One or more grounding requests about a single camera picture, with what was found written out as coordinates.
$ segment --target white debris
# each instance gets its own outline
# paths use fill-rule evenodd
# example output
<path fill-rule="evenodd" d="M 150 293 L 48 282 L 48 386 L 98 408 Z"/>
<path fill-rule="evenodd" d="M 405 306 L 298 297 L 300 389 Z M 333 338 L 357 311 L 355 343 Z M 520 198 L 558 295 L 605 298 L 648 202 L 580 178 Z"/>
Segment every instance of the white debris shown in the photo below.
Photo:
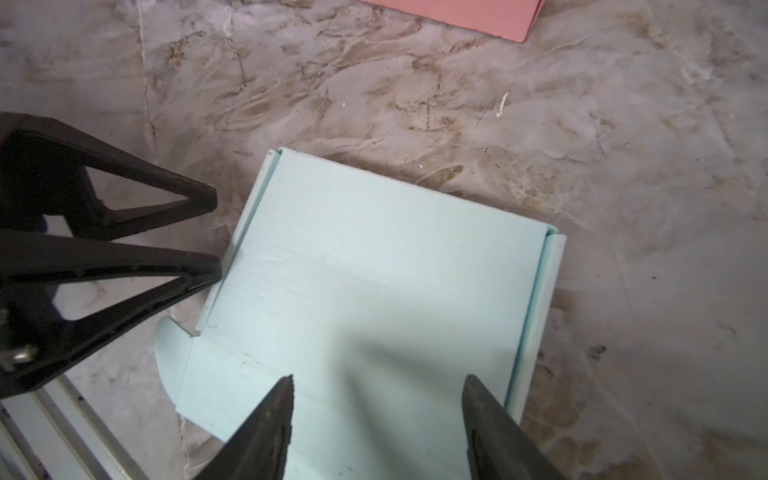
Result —
<path fill-rule="evenodd" d="M 501 117 L 501 115 L 504 113 L 504 102 L 507 101 L 507 95 L 509 95 L 509 91 L 504 94 L 502 97 L 502 103 L 498 106 L 498 113 L 496 114 L 496 118 Z"/>

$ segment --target bolt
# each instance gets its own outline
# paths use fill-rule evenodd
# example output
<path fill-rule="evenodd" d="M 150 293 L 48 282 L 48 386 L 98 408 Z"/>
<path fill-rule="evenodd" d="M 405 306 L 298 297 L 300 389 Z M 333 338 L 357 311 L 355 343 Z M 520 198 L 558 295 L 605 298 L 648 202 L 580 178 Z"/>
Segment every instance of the bolt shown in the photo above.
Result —
<path fill-rule="evenodd" d="M 38 355 L 38 347 L 32 344 L 23 345 L 14 349 L 11 360 L 14 364 L 30 363 Z"/>

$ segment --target triangular hole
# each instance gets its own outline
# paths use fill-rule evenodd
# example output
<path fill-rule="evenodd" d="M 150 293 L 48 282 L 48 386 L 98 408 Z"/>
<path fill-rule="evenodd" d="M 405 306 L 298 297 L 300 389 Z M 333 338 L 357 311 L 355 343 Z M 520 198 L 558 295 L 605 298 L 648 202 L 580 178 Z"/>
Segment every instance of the triangular hole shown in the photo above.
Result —
<path fill-rule="evenodd" d="M 96 196 L 111 210 L 149 207 L 186 198 L 184 195 L 172 194 L 161 188 L 150 187 L 95 168 L 86 167 L 85 170 L 91 178 Z"/>
<path fill-rule="evenodd" d="M 63 283 L 56 290 L 53 304 L 63 319 L 79 320 L 176 278 L 178 277 L 133 276 Z"/>

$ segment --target pink box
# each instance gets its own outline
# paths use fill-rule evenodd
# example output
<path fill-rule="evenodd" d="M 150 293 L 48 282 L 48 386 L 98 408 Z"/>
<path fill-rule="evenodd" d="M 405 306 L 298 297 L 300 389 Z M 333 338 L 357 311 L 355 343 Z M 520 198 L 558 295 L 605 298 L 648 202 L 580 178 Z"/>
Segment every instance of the pink box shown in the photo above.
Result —
<path fill-rule="evenodd" d="M 544 0 L 373 0 L 401 12 L 524 41 Z"/>

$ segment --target marble surface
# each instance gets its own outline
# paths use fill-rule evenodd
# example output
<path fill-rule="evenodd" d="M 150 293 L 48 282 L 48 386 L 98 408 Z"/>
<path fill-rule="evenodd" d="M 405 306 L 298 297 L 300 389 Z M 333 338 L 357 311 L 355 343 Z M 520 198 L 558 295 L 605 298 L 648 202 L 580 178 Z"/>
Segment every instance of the marble surface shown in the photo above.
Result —
<path fill-rule="evenodd" d="M 122 241 L 222 254 L 280 146 L 553 223 L 528 434 L 569 478 L 760 478 L 763 45 L 757 0 L 547 0 L 524 44 L 349 0 L 27 0 L 0 5 L 0 109 L 217 188 L 214 213 Z M 70 301 L 126 291 L 88 288 Z M 193 328 L 202 301 L 171 313 Z M 150 477 L 189 478 L 219 445 L 165 396 L 154 322 L 69 375 Z"/>

